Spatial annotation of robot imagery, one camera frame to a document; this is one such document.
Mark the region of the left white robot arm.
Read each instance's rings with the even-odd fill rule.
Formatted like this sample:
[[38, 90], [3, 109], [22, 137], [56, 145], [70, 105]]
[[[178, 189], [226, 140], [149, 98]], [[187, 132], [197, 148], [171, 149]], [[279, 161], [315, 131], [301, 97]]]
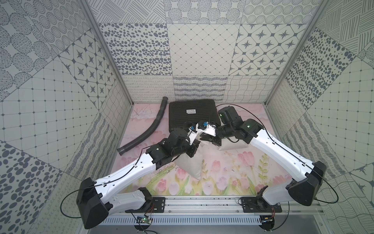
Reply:
[[97, 180], [90, 177], [81, 182], [76, 203], [85, 229], [99, 225], [109, 215], [117, 212], [142, 213], [152, 206], [152, 195], [146, 188], [125, 194], [118, 193], [139, 178], [153, 173], [173, 162], [182, 154], [193, 157], [199, 147], [199, 131], [177, 129], [168, 138], [150, 146], [145, 153], [129, 165]]

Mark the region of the tall white cloth soil bag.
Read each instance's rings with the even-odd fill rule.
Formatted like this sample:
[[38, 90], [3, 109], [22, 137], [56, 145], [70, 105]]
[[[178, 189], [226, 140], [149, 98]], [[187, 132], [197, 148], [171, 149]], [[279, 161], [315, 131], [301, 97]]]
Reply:
[[190, 158], [187, 154], [182, 154], [177, 156], [175, 163], [194, 177], [197, 180], [201, 180], [202, 164], [203, 164], [203, 155], [198, 151], [194, 157]]

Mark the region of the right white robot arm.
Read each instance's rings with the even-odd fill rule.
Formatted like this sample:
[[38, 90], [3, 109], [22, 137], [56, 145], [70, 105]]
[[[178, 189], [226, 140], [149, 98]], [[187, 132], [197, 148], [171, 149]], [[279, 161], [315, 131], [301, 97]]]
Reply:
[[263, 151], [291, 176], [277, 186], [263, 187], [257, 194], [258, 200], [269, 205], [295, 201], [304, 206], [310, 206], [315, 201], [327, 169], [324, 163], [312, 162], [295, 153], [272, 136], [259, 121], [242, 120], [233, 106], [222, 108], [218, 116], [222, 122], [221, 126], [199, 121], [196, 125], [197, 132], [210, 135], [214, 139], [234, 137], [242, 140]]

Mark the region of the small white cloth soil bag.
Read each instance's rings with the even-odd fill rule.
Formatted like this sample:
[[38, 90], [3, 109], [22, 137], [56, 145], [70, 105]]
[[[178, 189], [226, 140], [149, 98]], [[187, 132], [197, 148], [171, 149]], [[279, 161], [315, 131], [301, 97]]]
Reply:
[[231, 142], [229, 139], [222, 139], [222, 145], [219, 147], [219, 151], [229, 151], [229, 150], [239, 150], [245, 149], [248, 147], [248, 144], [243, 140], [239, 140], [236, 143]]

